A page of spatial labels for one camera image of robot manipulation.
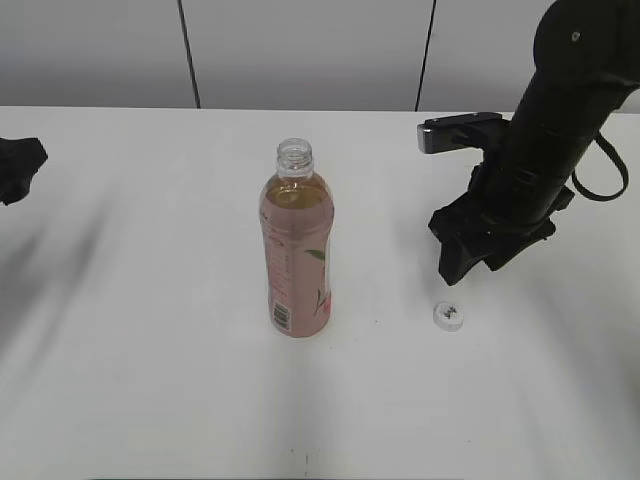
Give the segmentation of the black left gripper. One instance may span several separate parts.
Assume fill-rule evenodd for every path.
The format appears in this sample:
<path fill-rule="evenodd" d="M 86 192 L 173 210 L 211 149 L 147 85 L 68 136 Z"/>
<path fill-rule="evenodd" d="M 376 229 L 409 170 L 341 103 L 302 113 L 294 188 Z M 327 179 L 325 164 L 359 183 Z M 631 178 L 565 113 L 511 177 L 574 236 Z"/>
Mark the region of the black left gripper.
<path fill-rule="evenodd" d="M 48 154 L 38 138 L 2 138 L 0 161 L 0 198 L 3 205 L 24 199 Z"/>

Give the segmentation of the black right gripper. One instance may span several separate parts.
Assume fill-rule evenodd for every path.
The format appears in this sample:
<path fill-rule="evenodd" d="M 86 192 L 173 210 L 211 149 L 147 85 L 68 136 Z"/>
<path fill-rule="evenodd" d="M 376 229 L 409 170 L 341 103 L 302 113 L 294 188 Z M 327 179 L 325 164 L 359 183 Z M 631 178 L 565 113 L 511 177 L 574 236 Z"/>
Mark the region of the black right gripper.
<path fill-rule="evenodd" d="M 495 219 L 484 211 L 479 186 L 487 176 L 484 162 L 476 165 L 467 191 L 451 204 L 436 210 L 428 228 L 439 241 L 438 273 L 449 286 L 460 282 L 477 264 L 483 262 L 497 271 L 531 245 L 556 232 L 550 220 L 573 200 L 573 192 L 562 187 L 542 219 L 530 223 Z"/>

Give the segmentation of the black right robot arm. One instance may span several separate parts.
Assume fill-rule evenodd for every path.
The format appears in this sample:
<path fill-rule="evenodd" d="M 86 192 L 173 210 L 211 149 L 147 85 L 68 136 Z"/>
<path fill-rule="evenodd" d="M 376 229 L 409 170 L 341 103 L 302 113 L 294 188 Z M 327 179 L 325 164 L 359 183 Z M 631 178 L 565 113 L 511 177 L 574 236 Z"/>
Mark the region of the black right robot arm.
<path fill-rule="evenodd" d="M 534 75 L 512 118 L 480 112 L 428 119 L 417 128 L 426 154 L 483 153 L 466 191 L 429 221 L 448 285 L 479 263 L 498 270 L 551 237 L 553 214 L 587 194 L 576 167 L 589 146 L 599 146 L 628 176 L 601 129 L 639 88 L 638 3 L 553 3 L 536 30 L 533 57 Z"/>

